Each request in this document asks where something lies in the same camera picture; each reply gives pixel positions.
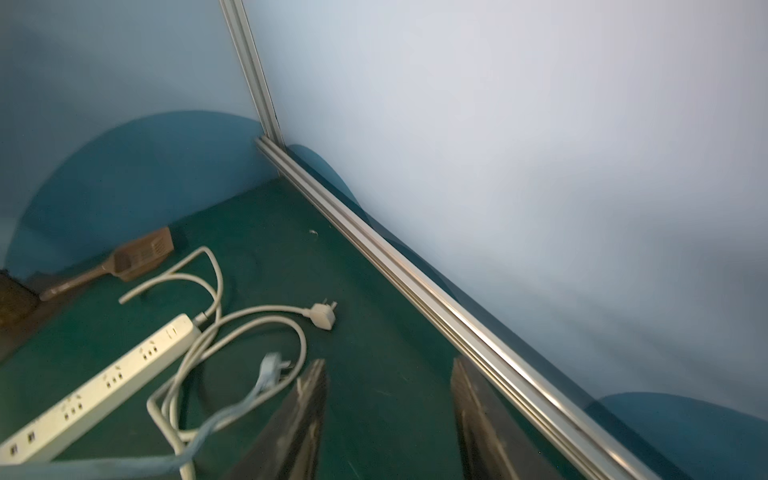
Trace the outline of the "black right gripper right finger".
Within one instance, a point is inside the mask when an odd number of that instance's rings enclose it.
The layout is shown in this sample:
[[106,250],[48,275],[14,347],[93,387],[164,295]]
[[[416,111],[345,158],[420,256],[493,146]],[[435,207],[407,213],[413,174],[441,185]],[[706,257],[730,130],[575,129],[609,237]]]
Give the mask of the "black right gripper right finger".
[[458,445],[466,479],[559,479],[480,370],[454,359],[451,373]]

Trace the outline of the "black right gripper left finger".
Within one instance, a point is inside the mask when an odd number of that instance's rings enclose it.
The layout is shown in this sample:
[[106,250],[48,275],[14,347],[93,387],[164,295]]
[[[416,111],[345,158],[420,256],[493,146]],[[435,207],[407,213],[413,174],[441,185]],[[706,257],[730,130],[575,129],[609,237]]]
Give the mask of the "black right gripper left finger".
[[231,470],[232,479],[314,479],[324,426],[326,361],[314,360],[295,382],[256,441]]

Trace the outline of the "white power strip usb ports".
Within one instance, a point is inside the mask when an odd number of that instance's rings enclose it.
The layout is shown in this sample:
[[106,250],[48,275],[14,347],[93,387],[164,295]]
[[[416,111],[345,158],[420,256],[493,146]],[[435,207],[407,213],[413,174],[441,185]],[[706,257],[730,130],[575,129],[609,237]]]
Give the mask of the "white power strip usb ports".
[[[147,290],[172,281],[195,283],[212,298],[195,317],[179,314],[132,350],[54,404],[1,445],[4,479],[138,479],[176,471],[184,479],[196,476],[194,458],[207,438],[273,398],[296,380],[307,359],[308,343],[296,317],[308,319],[320,330],[332,330],[334,303],[309,308],[262,305],[228,315],[222,312],[223,274],[207,247],[200,247],[165,272],[133,288],[120,298],[126,303]],[[264,356],[255,385],[243,400],[225,407],[193,430],[179,426],[179,395],[193,370],[225,346],[252,329],[284,325],[298,336],[299,356],[286,361],[278,352]],[[150,418],[173,452],[160,457],[118,458],[58,462],[56,456],[104,420],[172,363],[175,374],[146,402]]]

